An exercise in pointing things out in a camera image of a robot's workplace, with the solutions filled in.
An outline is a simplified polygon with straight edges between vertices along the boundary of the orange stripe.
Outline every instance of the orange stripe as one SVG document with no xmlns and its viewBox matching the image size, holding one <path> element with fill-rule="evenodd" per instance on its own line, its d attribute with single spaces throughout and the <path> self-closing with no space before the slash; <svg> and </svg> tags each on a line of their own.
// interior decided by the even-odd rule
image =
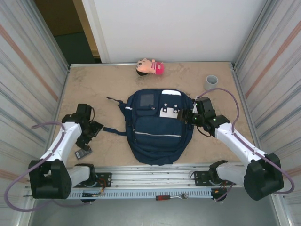
<svg viewBox="0 0 301 226">
<path fill-rule="evenodd" d="M 18 175 L 14 174 L 14 173 L 11 173 L 11 172 L 0 169 L 0 178 L 8 179 L 8 180 L 14 180 L 17 177 L 18 177 Z M 21 182 L 21 183 L 24 183 L 24 184 L 26 184 L 28 181 L 29 180 L 26 179 L 26 178 L 21 178 L 20 180 L 18 180 L 18 182 Z"/>
<path fill-rule="evenodd" d="M 51 89 L 51 87 L 45 82 L 37 69 L 33 66 L 30 60 L 25 56 L 25 54 L 21 51 L 21 49 L 16 45 L 16 43 L 12 40 L 10 35 L 6 32 L 6 30 L 0 25 L 0 33 L 2 37 L 6 40 L 6 42 L 13 48 L 13 50 L 18 54 L 18 56 L 22 59 L 22 61 L 27 65 L 27 67 L 31 70 L 31 72 L 37 77 L 37 79 L 42 83 L 42 85 L 47 89 L 50 95 L 57 101 L 58 96 Z"/>
<path fill-rule="evenodd" d="M 287 173 L 291 177 L 297 176 L 297 175 L 301 174 L 301 166 L 298 166 L 296 168 L 290 169 L 290 170 L 287 171 Z"/>
<path fill-rule="evenodd" d="M 266 65 L 266 67 L 263 69 L 263 71 L 260 73 L 258 78 L 255 80 L 254 84 L 251 86 L 251 88 L 246 93 L 246 98 L 248 98 L 253 91 L 253 89 L 257 86 L 257 84 L 260 82 L 260 80 L 264 77 L 264 75 L 269 71 L 269 69 L 272 67 L 272 65 L 276 62 L 276 60 L 279 58 L 279 56 L 286 50 L 286 48 L 291 44 L 291 42 L 294 40 L 294 38 L 298 35 L 298 33 L 301 30 L 301 21 L 297 24 L 297 26 L 292 30 L 290 35 L 286 38 L 278 52 L 274 55 L 274 57 L 271 59 L 271 61 Z"/>
</svg>

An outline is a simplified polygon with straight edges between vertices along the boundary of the black patch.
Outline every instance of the black patch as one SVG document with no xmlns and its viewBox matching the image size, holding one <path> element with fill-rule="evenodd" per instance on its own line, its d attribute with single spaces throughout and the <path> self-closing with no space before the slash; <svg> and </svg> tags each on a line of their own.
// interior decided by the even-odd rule
<svg viewBox="0 0 301 226">
<path fill-rule="evenodd" d="M 136 71 L 137 71 L 138 75 L 140 75 L 140 76 L 144 76 L 144 75 L 147 75 L 147 73 L 144 73 L 144 72 L 140 72 L 140 71 L 138 71 L 137 69 L 136 69 Z"/>
</svg>

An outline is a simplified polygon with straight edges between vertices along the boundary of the pink plush toy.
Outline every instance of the pink plush toy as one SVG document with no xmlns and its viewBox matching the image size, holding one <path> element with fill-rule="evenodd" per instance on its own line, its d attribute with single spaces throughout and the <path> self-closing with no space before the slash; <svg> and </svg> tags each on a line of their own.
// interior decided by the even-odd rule
<svg viewBox="0 0 301 226">
<path fill-rule="evenodd" d="M 150 61 L 144 58 L 143 60 L 138 61 L 136 71 L 140 76 L 149 73 L 161 75 L 163 74 L 164 66 L 162 63 L 156 62 L 155 60 Z"/>
</svg>

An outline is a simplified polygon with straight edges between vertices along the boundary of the white tag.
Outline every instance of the white tag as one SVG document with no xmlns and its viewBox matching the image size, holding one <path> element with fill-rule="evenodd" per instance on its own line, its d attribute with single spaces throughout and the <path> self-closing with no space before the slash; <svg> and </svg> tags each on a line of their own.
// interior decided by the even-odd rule
<svg viewBox="0 0 301 226">
<path fill-rule="evenodd" d="M 196 103 L 193 104 L 193 110 L 192 110 L 192 113 L 197 113 L 197 106 L 196 106 Z"/>
<path fill-rule="evenodd" d="M 165 117 L 165 118 L 174 118 L 176 119 L 178 117 L 178 111 L 174 111 L 173 108 L 168 107 L 167 111 L 164 112 L 166 109 L 161 108 L 160 110 L 160 117 Z"/>
<path fill-rule="evenodd" d="M 162 91 L 162 94 L 169 94 L 169 95 L 181 95 L 181 93 L 177 90 L 170 90 L 170 89 L 165 89 Z"/>
</svg>

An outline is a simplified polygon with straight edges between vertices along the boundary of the wrench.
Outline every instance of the wrench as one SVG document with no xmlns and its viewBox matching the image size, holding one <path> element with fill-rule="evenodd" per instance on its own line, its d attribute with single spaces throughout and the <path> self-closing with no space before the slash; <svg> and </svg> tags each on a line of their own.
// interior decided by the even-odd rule
<svg viewBox="0 0 301 226">
<path fill-rule="evenodd" d="M 172 198 L 188 199 L 188 194 L 182 193 L 178 196 L 170 196 L 170 195 L 157 195 L 156 196 L 157 201 L 168 200 L 168 199 L 172 199 Z"/>
</svg>

